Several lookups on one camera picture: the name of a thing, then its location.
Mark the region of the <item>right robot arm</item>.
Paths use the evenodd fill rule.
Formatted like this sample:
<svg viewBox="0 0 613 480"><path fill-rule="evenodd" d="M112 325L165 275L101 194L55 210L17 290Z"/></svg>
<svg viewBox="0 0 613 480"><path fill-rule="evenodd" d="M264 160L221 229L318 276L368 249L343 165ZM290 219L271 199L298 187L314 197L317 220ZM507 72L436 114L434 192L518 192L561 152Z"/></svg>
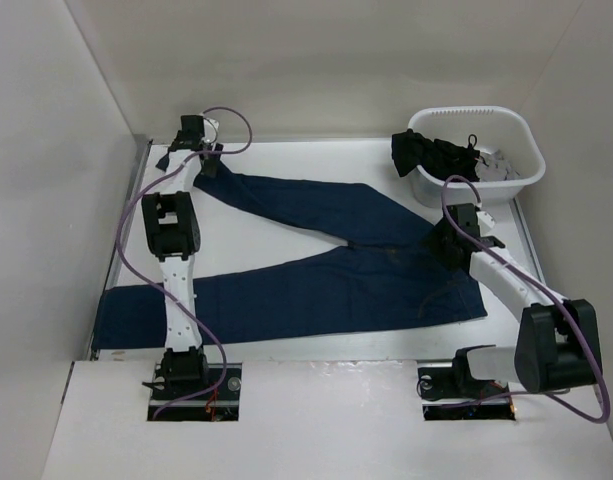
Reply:
<svg viewBox="0 0 613 480"><path fill-rule="evenodd" d="M459 349L450 384L469 396L486 381L518 383L530 393L593 385L602 369L596 313L586 300L570 300L541 284L505 245L481 229L490 218L473 204L451 205L423 244L449 270L461 270L490 290L519 321L513 347Z"/></svg>

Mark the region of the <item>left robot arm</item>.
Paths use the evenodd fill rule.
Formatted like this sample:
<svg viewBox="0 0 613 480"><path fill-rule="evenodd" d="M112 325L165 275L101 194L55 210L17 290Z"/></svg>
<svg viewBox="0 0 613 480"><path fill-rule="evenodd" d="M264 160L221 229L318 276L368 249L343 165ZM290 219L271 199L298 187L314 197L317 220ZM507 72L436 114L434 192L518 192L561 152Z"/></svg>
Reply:
<svg viewBox="0 0 613 480"><path fill-rule="evenodd" d="M165 294L166 338L161 376L192 399L210 387L203 339L194 320L193 269L200 230L190 190L202 171L201 153L217 139L218 127L202 115L184 115L167 154L158 162L161 182L141 200L146 240L158 260Z"/></svg>

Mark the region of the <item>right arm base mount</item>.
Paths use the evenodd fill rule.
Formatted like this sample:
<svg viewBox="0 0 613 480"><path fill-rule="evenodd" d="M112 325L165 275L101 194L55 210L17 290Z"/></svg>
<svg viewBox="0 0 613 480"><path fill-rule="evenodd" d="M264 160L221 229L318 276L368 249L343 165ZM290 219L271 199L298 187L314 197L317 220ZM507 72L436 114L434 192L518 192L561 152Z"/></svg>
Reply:
<svg viewBox="0 0 613 480"><path fill-rule="evenodd" d="M467 349L450 361L421 362L416 391L425 421L514 421L507 383L476 380L467 365Z"/></svg>

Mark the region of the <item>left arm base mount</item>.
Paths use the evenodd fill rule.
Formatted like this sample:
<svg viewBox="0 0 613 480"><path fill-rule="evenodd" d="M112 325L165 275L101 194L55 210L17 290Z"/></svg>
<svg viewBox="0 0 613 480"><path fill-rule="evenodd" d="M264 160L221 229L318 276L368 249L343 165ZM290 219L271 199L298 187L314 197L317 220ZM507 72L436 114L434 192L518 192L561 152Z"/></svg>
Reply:
<svg viewBox="0 0 613 480"><path fill-rule="evenodd" d="M239 419L243 366L210 364L203 351L166 350L143 384L150 390L151 422L235 422Z"/></svg>

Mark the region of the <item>dark blue denim trousers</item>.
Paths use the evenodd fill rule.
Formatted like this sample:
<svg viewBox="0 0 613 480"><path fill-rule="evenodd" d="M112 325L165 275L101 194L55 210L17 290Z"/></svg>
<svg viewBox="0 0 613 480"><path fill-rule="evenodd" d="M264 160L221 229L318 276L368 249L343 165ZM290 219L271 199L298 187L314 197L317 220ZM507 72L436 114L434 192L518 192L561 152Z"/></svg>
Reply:
<svg viewBox="0 0 613 480"><path fill-rule="evenodd" d="M99 304L98 349L197 349L402 330L486 315L478 283L423 247L431 223L361 183L250 176L214 158L191 185L243 212L340 240L301 260L196 278L188 259L163 282L115 287Z"/></svg>

